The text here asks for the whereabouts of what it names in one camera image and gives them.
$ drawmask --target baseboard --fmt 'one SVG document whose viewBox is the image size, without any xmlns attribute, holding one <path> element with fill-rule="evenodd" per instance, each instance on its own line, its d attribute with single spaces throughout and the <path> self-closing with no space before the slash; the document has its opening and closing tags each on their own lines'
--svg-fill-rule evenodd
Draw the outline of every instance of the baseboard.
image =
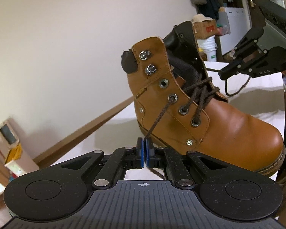
<svg viewBox="0 0 286 229">
<path fill-rule="evenodd" d="M 133 102 L 133 97 L 128 98 L 127 100 L 121 102 L 117 106 L 103 113 L 99 117 L 90 121 L 74 133 L 62 139 L 57 144 L 53 145 L 51 148 L 47 149 L 33 160 L 40 167 L 45 168 L 50 166 L 52 163 L 57 161 L 60 157 L 70 151 L 78 143 L 83 141 L 86 137 L 100 128 L 104 123 L 110 120 L 113 116 L 127 107 L 130 103 Z"/>
</svg>

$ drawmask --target boot tongue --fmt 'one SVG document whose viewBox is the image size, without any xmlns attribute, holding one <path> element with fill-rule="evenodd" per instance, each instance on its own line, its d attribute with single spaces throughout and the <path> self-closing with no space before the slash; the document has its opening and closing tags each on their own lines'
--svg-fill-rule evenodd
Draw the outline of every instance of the boot tongue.
<svg viewBox="0 0 286 229">
<path fill-rule="evenodd" d="M 198 71 L 187 62 L 177 58 L 170 50 L 167 50 L 168 62 L 173 66 L 173 74 L 180 85 L 181 89 L 185 89 L 198 81 Z M 191 96 L 192 91 L 189 90 L 187 95 Z"/>
</svg>

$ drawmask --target white table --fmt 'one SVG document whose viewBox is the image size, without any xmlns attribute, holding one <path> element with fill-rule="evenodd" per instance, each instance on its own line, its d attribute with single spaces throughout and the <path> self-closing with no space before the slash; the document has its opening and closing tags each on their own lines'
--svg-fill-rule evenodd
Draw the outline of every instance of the white table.
<svg viewBox="0 0 286 229">
<path fill-rule="evenodd" d="M 208 68 L 221 69 L 227 63 L 205 62 Z M 218 73 L 208 72 L 213 77 L 213 83 L 224 92 L 224 81 L 220 80 Z M 228 92 L 237 91 L 247 80 L 248 76 L 238 74 L 228 80 Z M 273 126 L 284 136 L 284 91 L 281 73 L 252 78 L 247 86 L 236 96 L 229 98 L 229 102 L 242 112 L 253 115 Z M 94 150 L 103 150 L 111 154 L 115 149 L 135 146 L 138 137 L 143 137 L 137 124 L 133 103 L 110 119 L 89 137 L 75 146 L 54 164 L 74 157 L 78 157 Z M 129 180 L 159 180 L 160 178 L 144 168 L 133 169 L 126 173 Z"/>
</svg>

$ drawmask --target shoe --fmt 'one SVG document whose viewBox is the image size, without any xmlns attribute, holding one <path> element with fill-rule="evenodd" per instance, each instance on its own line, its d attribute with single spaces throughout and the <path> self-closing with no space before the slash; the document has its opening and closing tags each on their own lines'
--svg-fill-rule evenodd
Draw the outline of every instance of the shoe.
<svg viewBox="0 0 286 229">
<path fill-rule="evenodd" d="M 190 21 L 122 55 L 141 131 L 185 155 L 198 151 L 270 176 L 283 163 L 281 133 L 231 106 L 199 56 Z"/>
</svg>

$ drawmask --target door handle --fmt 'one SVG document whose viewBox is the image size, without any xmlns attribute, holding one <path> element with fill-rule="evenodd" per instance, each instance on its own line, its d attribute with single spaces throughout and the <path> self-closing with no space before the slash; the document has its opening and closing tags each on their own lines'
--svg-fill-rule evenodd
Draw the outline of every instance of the door handle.
<svg viewBox="0 0 286 229">
<path fill-rule="evenodd" d="M 251 7 L 254 7 L 256 5 L 256 3 L 253 2 L 253 0 L 249 0 L 249 2 Z"/>
</svg>

